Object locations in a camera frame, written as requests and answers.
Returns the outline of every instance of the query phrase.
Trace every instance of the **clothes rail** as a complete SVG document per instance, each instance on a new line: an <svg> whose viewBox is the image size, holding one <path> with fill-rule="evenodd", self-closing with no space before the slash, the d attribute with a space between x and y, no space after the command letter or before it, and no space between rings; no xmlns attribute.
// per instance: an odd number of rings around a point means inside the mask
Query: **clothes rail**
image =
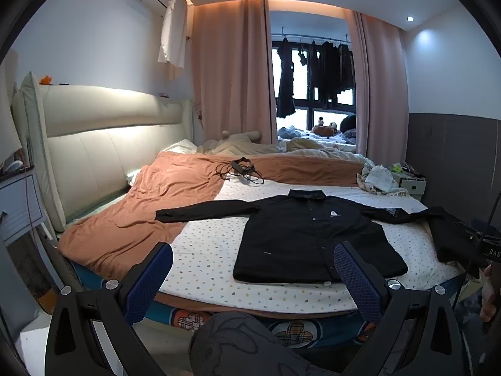
<svg viewBox="0 0 501 376"><path fill-rule="evenodd" d="M344 42L345 44L351 44L351 41L348 41L348 36L346 35L346 40L336 39L336 38L327 38L325 36L316 36L316 35L303 35L303 34L271 34L271 36L295 36L298 38L308 38L308 39L323 39L324 41L337 41Z"/></svg>

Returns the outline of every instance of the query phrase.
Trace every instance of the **lamp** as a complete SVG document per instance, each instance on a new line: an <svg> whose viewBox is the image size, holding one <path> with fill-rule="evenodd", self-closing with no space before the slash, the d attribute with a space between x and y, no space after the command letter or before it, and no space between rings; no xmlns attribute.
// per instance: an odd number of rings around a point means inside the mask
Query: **lamp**
<svg viewBox="0 0 501 376"><path fill-rule="evenodd" d="M0 64L0 165L21 148L18 132L12 120L7 90L6 61Z"/></svg>

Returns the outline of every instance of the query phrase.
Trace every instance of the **orange blanket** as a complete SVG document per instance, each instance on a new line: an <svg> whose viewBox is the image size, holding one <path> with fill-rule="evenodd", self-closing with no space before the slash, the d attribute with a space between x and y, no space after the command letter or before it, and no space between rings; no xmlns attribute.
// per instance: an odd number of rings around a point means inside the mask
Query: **orange blanket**
<svg viewBox="0 0 501 376"><path fill-rule="evenodd" d="M264 179L289 184L357 186L362 165L287 154L251 156ZM161 152L144 166L124 199L67 229L59 251L109 280L120 280L157 242L172 243L185 223L155 221L155 211L211 201L224 181L214 174L232 158Z"/></svg>

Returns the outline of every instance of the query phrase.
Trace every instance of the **pink curtain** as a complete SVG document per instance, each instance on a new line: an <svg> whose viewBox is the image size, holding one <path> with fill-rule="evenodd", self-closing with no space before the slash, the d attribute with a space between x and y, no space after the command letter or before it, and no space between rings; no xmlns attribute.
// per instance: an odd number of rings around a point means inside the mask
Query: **pink curtain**
<svg viewBox="0 0 501 376"><path fill-rule="evenodd" d="M276 143L267 0L196 6L192 62L206 140L258 130L261 143Z"/></svg>
<svg viewBox="0 0 501 376"><path fill-rule="evenodd" d="M405 160L409 103L399 29L345 10L352 40L357 94L357 152L376 164Z"/></svg>

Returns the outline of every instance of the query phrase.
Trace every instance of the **shirt collar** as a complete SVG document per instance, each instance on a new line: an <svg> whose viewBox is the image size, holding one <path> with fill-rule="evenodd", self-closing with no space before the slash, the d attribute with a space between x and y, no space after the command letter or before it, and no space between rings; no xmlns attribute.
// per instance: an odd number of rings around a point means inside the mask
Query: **shirt collar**
<svg viewBox="0 0 501 376"><path fill-rule="evenodd" d="M291 189L289 196L300 199L325 199L323 191L300 191L299 189Z"/></svg>

